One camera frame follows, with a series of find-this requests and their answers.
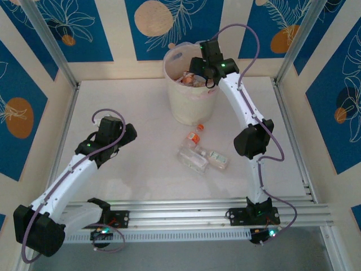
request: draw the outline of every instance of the white bucket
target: white bucket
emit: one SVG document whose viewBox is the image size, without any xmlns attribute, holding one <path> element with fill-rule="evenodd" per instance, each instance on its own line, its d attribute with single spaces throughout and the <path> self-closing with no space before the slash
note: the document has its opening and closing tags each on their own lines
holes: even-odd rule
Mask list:
<svg viewBox="0 0 361 271">
<path fill-rule="evenodd" d="M 167 81 L 171 112 L 186 125 L 197 125 L 210 119 L 219 88 L 194 88 L 175 82 L 189 70 L 193 57 L 202 57 L 199 45 L 184 42 L 168 51 L 163 59 L 163 73 Z"/>
</svg>

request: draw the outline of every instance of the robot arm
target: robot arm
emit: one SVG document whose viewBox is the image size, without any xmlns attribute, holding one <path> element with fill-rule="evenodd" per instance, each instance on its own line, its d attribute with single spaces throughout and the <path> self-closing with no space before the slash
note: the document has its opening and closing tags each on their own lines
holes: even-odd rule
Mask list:
<svg viewBox="0 0 361 271">
<path fill-rule="evenodd" d="M 75 150 L 76 154 L 56 181 L 29 207 L 17 207 L 14 212 L 14 225 L 16 240 L 19 243 L 23 243 L 30 219 L 41 205 L 43 206 L 34 220 L 26 245 L 48 257 L 59 250 L 66 235 L 92 223 L 107 224 L 107 218 L 111 213 L 110 205 L 99 199 L 90 199 L 88 203 L 65 214 L 63 211 L 78 189 L 102 164 L 118 153 L 120 147 L 135 140 L 137 132 L 131 124 L 127 124 L 124 136 L 118 143 L 85 159 L 87 155 L 116 141 L 123 129 L 120 119 L 111 116 L 102 118 L 99 131 L 90 134 L 79 144 Z"/>
<path fill-rule="evenodd" d="M 252 117 L 251 111 L 237 90 L 239 77 L 240 75 L 238 73 L 231 73 L 227 75 L 226 78 L 222 78 L 219 81 L 218 86 L 230 101 L 240 123 L 241 130 L 245 131 L 235 138 L 234 145 L 239 155 L 246 156 L 246 158 L 243 159 L 243 162 L 248 164 L 247 194 L 249 200 L 256 204 L 262 203 L 268 198 L 268 196 L 261 189 L 258 176 L 258 158 L 262 156 L 262 152 L 259 153 L 259 151 L 266 151 L 266 146 L 263 144 L 263 142 L 259 142 L 259 144 L 257 144 L 257 142 L 252 142 L 252 137 L 257 138 L 257 135 L 252 132 L 254 130 L 257 131 L 257 129 L 260 129 L 260 131 L 263 129 L 259 127 L 259 123 Z M 263 120 L 264 118 L 262 114 L 256 109 L 243 83 L 241 83 L 241 87 L 243 88 L 243 92 L 252 106 L 253 111 L 260 120 Z"/>
<path fill-rule="evenodd" d="M 260 164 L 261 169 L 264 167 L 260 158 L 266 152 L 270 135 L 257 119 L 270 132 L 273 131 L 274 124 L 272 120 L 265 120 L 257 110 L 242 82 L 239 86 L 239 69 L 233 59 L 223 58 L 218 41 L 202 42 L 200 49 L 202 58 L 192 58 L 190 72 L 205 77 L 206 82 L 212 79 L 212 87 L 218 85 L 227 96 L 241 127 L 241 133 L 234 139 L 234 146 L 239 155 L 245 156 L 244 162 L 249 165 L 247 207 L 229 210 L 230 214 L 238 216 L 238 221 L 241 221 L 233 225 L 265 225 L 269 218 L 279 222 L 278 216 L 275 216 L 277 208 L 272 206 L 271 198 L 265 194 L 265 188 L 261 187 L 258 166 Z"/>
</svg>

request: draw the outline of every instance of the white table surface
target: white table surface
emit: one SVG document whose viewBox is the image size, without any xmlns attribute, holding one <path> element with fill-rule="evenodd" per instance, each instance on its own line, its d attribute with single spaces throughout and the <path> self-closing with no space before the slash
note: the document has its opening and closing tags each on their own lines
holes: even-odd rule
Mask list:
<svg viewBox="0 0 361 271">
<path fill-rule="evenodd" d="M 275 124 L 285 161 L 267 161 L 265 183 L 276 196 L 304 196 L 305 190 L 287 131 L 268 77 L 248 77 L 244 85 L 265 119 Z M 58 174 L 64 170 L 80 142 L 97 130 L 93 112 L 112 108 L 121 113 L 138 132 L 135 141 L 100 167 L 73 201 L 92 197 L 103 200 L 226 199 L 247 196 L 243 159 L 233 146 L 241 132 L 226 96 L 219 93 L 212 118 L 204 124 L 200 146 L 230 158 L 224 172 L 209 167 L 200 175 L 181 164 L 177 148 L 191 126 L 177 122 L 170 111 L 164 79 L 83 81 L 61 157 Z M 279 157 L 273 142 L 267 154 Z"/>
</svg>

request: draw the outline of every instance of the bottle label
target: bottle label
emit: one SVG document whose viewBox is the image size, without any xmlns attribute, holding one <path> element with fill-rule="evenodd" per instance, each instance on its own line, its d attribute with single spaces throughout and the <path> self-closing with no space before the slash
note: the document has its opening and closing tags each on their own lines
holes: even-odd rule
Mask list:
<svg viewBox="0 0 361 271">
<path fill-rule="evenodd" d="M 222 164 L 227 163 L 227 158 L 224 157 L 223 155 L 220 155 L 219 153 L 217 153 L 215 151 L 212 151 L 209 156 L 219 163 L 222 163 Z"/>
<path fill-rule="evenodd" d="M 193 141 L 195 144 L 199 143 L 199 140 L 201 140 L 201 138 L 199 137 L 199 135 L 197 135 L 196 133 L 190 132 L 187 136 L 187 138 L 189 138 L 191 141 Z"/>
</svg>

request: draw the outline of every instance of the plastic bottle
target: plastic bottle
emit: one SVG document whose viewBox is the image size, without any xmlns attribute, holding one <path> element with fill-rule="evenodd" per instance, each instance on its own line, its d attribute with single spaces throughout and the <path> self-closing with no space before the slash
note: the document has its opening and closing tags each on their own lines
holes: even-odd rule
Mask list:
<svg viewBox="0 0 361 271">
<path fill-rule="evenodd" d="M 221 155 L 216 151 L 207 151 L 200 146 L 195 147 L 195 152 L 206 158 L 212 166 L 216 167 L 219 170 L 225 170 L 230 162 L 229 158 Z"/>
<path fill-rule="evenodd" d="M 187 137 L 182 142 L 182 147 L 190 148 L 192 150 L 195 149 L 201 138 L 199 137 L 199 133 L 201 133 L 204 129 L 204 126 L 199 124 L 196 128 L 196 132 L 190 132 Z"/>
<path fill-rule="evenodd" d="M 194 152 L 190 148 L 180 147 L 177 155 L 179 161 L 195 170 L 198 173 L 203 174 L 209 164 L 206 158 L 202 155 Z"/>
</svg>

